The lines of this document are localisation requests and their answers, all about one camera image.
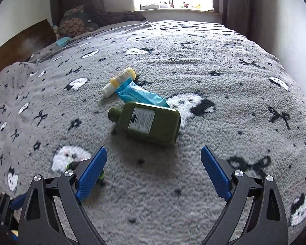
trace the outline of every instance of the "blue gripper pad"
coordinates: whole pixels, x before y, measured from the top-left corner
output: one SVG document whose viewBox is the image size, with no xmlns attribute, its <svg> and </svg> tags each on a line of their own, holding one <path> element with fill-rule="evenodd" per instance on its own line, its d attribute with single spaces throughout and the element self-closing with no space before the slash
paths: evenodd
<svg viewBox="0 0 306 245">
<path fill-rule="evenodd" d="M 104 147 L 101 147 L 78 180 L 78 191 L 75 196 L 79 202 L 90 195 L 106 162 L 107 151 Z"/>
<path fill-rule="evenodd" d="M 210 179 L 218 195 L 225 199 L 226 202 L 229 201 L 232 197 L 230 192 L 231 182 L 206 146 L 204 146 L 201 150 L 201 161 L 206 172 L 210 176 Z"/>
<path fill-rule="evenodd" d="M 27 195 L 27 193 L 24 193 L 23 195 L 15 197 L 13 199 L 13 201 L 10 203 L 10 207 L 13 210 L 18 210 L 18 209 L 22 208 L 23 205 L 24 205 L 24 202 L 26 200 L 26 195 Z"/>
</svg>

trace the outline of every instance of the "white label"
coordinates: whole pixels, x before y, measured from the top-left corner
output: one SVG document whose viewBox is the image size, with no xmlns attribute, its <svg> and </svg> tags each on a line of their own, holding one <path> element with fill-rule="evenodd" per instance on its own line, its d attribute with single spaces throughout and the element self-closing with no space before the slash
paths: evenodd
<svg viewBox="0 0 306 245">
<path fill-rule="evenodd" d="M 133 114 L 131 115 L 131 121 L 129 123 L 128 129 L 149 134 L 151 131 L 152 122 L 154 120 L 154 115 L 154 110 L 135 108 Z"/>
<path fill-rule="evenodd" d="M 131 77 L 131 73 L 128 69 L 124 69 L 122 72 L 118 73 L 113 79 L 115 79 L 119 86 L 122 85 L 123 82 L 125 82 L 128 78 Z"/>
</svg>

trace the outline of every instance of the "curtain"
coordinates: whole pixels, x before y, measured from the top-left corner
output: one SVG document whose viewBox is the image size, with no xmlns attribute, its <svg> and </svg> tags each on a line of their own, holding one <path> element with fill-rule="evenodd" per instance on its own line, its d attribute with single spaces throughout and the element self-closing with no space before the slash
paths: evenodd
<svg viewBox="0 0 306 245">
<path fill-rule="evenodd" d="M 250 0 L 224 0 L 222 24 L 248 36 L 250 25 Z"/>
<path fill-rule="evenodd" d="M 103 0 L 51 0 L 50 2 L 52 21 L 55 25 L 59 25 L 64 12 L 80 5 L 85 6 L 91 20 L 100 27 L 132 20 L 145 20 L 140 12 L 106 12 Z"/>
</svg>

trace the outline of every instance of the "gray fluffy blanket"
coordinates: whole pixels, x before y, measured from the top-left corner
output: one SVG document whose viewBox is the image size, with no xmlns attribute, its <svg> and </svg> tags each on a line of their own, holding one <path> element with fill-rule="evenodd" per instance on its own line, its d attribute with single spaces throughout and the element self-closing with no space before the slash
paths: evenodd
<svg viewBox="0 0 306 245">
<path fill-rule="evenodd" d="M 100 90 L 126 67 L 179 110 L 174 148 L 126 138 L 108 120 L 122 101 Z M 248 176 L 276 178 L 293 241 L 306 225 L 306 99 L 244 36 L 214 23 L 137 24 L 49 46 L 0 73 L 0 191 L 22 194 L 34 175 L 59 176 L 104 146 L 107 183 L 83 206 L 108 244 L 203 240 L 225 205 L 200 160 L 206 144 Z"/>
</svg>

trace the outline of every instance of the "yellow cap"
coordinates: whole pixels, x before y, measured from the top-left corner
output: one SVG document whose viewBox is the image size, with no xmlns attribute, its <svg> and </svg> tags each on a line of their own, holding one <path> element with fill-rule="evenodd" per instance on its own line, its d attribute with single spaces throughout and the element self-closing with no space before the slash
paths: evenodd
<svg viewBox="0 0 306 245">
<path fill-rule="evenodd" d="M 18 231 L 17 230 L 12 230 L 11 232 L 14 233 L 16 237 L 18 237 Z"/>
<path fill-rule="evenodd" d="M 130 67 L 127 67 L 126 70 L 129 71 L 129 73 L 131 74 L 131 79 L 134 80 L 136 78 L 135 71 L 132 68 L 130 68 Z"/>
</svg>

